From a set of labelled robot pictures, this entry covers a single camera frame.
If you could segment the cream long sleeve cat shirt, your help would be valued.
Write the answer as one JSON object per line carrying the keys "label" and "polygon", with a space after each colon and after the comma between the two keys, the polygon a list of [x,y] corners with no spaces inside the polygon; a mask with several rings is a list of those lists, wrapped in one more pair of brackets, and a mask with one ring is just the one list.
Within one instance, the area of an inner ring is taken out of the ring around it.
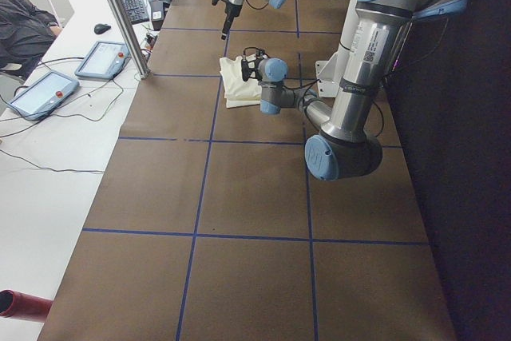
{"label": "cream long sleeve cat shirt", "polygon": [[261,87],[256,79],[243,80],[241,61],[241,56],[234,60],[228,57],[219,60],[227,109],[260,104]]}

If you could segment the small black box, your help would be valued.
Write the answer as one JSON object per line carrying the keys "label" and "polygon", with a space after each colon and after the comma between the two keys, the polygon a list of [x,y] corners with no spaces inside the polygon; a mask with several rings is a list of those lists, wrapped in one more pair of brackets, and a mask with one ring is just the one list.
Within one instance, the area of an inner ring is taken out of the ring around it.
{"label": "small black box", "polygon": [[159,31],[164,22],[164,3],[160,0],[151,0],[149,2],[149,9],[152,29]]}

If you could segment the black keyboard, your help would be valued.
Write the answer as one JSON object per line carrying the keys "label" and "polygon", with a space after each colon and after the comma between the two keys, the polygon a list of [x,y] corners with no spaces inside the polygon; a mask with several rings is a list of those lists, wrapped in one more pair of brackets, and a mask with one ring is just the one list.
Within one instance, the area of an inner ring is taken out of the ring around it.
{"label": "black keyboard", "polygon": [[121,0],[121,2],[132,24],[149,21],[145,0]]}

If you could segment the black computer mouse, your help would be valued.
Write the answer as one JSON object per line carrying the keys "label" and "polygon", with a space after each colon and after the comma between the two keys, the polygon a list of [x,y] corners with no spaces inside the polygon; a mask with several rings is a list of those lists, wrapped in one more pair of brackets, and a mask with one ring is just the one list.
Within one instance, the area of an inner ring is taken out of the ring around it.
{"label": "black computer mouse", "polygon": [[105,23],[98,23],[94,26],[93,32],[96,35],[104,34],[106,31],[111,29],[111,25],[105,24]]}

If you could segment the far teach pendant tablet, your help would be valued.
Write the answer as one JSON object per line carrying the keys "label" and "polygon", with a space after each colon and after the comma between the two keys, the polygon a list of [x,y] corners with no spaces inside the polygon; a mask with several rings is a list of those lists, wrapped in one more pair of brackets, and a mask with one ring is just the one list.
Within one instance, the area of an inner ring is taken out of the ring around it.
{"label": "far teach pendant tablet", "polygon": [[130,52],[125,43],[98,41],[74,74],[78,78],[112,80],[124,69],[129,58]]}

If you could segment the teach pendant tablet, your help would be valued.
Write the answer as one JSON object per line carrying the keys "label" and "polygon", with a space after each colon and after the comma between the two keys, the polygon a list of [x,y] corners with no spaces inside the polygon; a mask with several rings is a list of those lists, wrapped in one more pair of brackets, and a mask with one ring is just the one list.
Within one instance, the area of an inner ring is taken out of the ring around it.
{"label": "teach pendant tablet", "polygon": [[124,69],[129,58],[130,52],[125,43],[98,41],[74,74],[78,78],[112,80]]}
{"label": "teach pendant tablet", "polygon": [[26,120],[41,120],[60,106],[78,86],[78,80],[57,71],[49,71],[9,101],[7,106]]}

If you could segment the seated person in black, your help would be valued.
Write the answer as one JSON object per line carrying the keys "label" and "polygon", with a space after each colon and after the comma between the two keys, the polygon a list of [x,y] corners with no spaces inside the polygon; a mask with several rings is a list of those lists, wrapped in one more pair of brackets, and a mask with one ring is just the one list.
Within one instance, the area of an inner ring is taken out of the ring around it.
{"label": "seated person in black", "polygon": [[27,79],[61,32],[30,0],[1,0],[1,71]]}

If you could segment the near teach pendant tablet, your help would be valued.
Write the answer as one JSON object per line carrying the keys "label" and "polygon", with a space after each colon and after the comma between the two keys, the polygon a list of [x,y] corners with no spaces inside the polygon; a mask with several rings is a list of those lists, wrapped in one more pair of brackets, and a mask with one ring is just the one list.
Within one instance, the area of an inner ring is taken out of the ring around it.
{"label": "near teach pendant tablet", "polygon": [[57,71],[49,71],[9,101],[7,106],[26,120],[41,120],[60,106],[78,86],[78,80]]}

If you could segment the aluminium frame post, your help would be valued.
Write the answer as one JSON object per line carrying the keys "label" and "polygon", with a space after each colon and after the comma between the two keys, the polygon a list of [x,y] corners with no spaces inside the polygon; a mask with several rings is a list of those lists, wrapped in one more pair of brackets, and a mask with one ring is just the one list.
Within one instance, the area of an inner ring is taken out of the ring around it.
{"label": "aluminium frame post", "polygon": [[147,64],[147,60],[143,55],[139,41],[135,35],[132,24],[129,20],[129,16],[125,11],[125,8],[121,0],[107,0],[113,16],[120,28],[121,35],[124,38],[126,45],[129,48],[129,52],[132,56],[132,60],[137,68],[140,79],[145,79],[150,74],[150,69]]}

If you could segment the red cylindrical post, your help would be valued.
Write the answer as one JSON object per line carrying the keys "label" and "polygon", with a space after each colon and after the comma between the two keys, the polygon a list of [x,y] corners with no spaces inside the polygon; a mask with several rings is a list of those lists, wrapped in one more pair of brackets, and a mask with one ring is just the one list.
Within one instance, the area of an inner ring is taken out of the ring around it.
{"label": "red cylindrical post", "polygon": [[1,317],[44,323],[53,301],[18,291],[1,291]]}

